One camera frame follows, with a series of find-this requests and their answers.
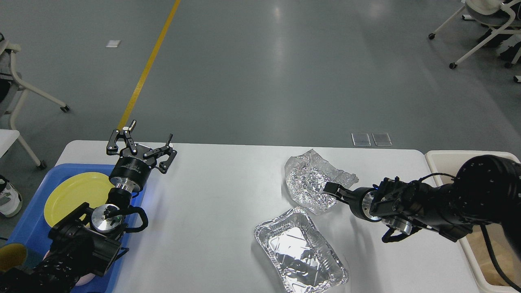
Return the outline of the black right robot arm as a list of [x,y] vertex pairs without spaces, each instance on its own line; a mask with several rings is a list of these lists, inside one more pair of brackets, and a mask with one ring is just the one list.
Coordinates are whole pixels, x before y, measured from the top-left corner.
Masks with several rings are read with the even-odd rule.
[[388,227],[384,243],[403,241],[420,230],[456,242],[479,226],[490,260],[500,277],[520,291],[501,269],[486,226],[501,225],[515,256],[520,258],[520,164],[496,155],[467,160],[452,182],[428,185],[426,177],[405,182],[384,178],[379,185],[355,190],[326,182],[323,193],[348,204],[357,218]]

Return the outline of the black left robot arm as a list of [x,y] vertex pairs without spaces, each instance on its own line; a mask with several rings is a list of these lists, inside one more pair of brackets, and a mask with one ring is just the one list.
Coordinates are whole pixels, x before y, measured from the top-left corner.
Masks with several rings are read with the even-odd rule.
[[92,208],[80,204],[55,224],[48,234],[52,243],[46,258],[32,269],[13,267],[1,274],[2,293],[69,293],[87,274],[104,276],[128,252],[125,234],[141,232],[149,225],[143,208],[133,206],[134,193],[140,193],[153,169],[166,174],[177,151],[165,145],[150,148],[132,138],[136,121],[112,131],[107,155],[118,160],[109,175],[112,188],[106,202]]

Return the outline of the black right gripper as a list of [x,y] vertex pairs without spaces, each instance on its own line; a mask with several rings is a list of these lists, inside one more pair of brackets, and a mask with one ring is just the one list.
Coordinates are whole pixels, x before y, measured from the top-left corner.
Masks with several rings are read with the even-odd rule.
[[380,217],[370,215],[375,192],[375,188],[369,187],[359,187],[352,191],[334,182],[326,182],[323,189],[323,193],[331,195],[337,201],[348,204],[350,211],[357,218],[370,222],[379,222],[382,221]]

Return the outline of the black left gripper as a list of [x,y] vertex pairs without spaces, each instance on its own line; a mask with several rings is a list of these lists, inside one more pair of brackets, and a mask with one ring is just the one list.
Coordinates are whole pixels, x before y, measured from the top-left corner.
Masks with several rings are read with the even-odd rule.
[[[151,173],[151,169],[158,169],[167,173],[177,155],[171,146],[173,134],[170,133],[164,146],[150,149],[142,156],[138,156],[138,147],[132,138],[132,132],[137,124],[135,119],[127,127],[115,129],[106,145],[107,155],[118,155],[118,160],[109,175],[109,181],[114,185],[125,185],[131,191],[142,191]],[[117,142],[123,141],[125,148],[119,148]]]

